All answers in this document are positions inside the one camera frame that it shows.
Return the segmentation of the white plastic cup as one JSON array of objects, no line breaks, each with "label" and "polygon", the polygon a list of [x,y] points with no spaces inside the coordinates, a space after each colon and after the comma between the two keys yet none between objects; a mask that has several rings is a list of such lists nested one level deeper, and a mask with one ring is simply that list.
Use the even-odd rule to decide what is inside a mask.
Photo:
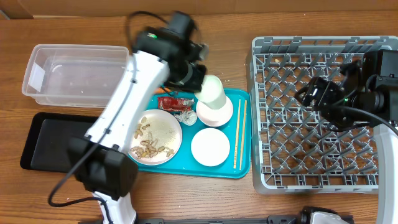
[{"label": "white plastic cup", "polygon": [[205,75],[201,91],[196,98],[212,110],[221,109],[226,104],[226,95],[221,80],[215,75]]}]

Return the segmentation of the wooden chopstick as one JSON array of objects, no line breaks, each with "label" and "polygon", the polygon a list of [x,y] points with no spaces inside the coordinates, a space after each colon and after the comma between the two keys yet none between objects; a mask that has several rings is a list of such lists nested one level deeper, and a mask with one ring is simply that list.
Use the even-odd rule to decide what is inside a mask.
[{"label": "wooden chopstick", "polygon": [[241,135],[240,158],[239,158],[239,170],[242,170],[242,166],[243,166],[243,151],[244,151],[244,137],[245,137],[245,129],[246,129],[247,103],[248,103],[247,100],[245,100],[244,113],[243,113],[243,127],[242,127],[242,135]]},{"label": "wooden chopstick", "polygon": [[241,114],[241,99],[239,99],[239,101],[238,101],[238,113],[237,113],[237,122],[236,122],[236,139],[235,139],[235,145],[234,145],[233,169],[236,169],[236,166],[237,166],[240,114]]}]

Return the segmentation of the white bowl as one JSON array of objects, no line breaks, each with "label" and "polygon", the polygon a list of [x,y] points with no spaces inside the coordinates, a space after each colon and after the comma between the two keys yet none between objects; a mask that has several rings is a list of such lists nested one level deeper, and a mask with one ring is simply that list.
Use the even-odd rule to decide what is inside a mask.
[{"label": "white bowl", "polygon": [[195,160],[201,165],[218,166],[229,156],[229,139],[219,129],[202,129],[192,139],[191,152]]}]

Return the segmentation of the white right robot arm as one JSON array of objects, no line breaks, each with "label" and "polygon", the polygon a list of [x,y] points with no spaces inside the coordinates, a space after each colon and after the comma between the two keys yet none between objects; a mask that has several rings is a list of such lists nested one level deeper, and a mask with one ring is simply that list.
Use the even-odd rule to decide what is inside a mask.
[{"label": "white right robot arm", "polygon": [[342,64],[337,84],[312,78],[295,94],[334,127],[334,132],[368,126],[379,156],[377,223],[397,223],[397,51],[366,52],[362,59]]}]

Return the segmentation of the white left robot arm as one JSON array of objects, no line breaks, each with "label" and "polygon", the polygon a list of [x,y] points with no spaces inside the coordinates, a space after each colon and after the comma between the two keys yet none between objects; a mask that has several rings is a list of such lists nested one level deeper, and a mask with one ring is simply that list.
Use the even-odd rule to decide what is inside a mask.
[{"label": "white left robot arm", "polygon": [[197,61],[208,55],[206,44],[171,44],[155,39],[132,52],[124,75],[98,119],[82,138],[68,146],[74,175],[99,203],[103,223],[135,223],[130,189],[138,171],[128,152],[139,119],[155,89],[198,92],[206,72]]}]

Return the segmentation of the pink bowl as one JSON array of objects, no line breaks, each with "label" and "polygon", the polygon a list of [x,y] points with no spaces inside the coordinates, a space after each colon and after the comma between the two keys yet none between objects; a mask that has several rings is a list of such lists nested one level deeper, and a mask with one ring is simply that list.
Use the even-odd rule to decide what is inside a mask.
[{"label": "pink bowl", "polygon": [[229,97],[226,97],[225,105],[218,110],[209,108],[201,101],[198,101],[196,106],[198,119],[210,127],[220,127],[226,124],[231,119],[233,111],[233,104]]}]

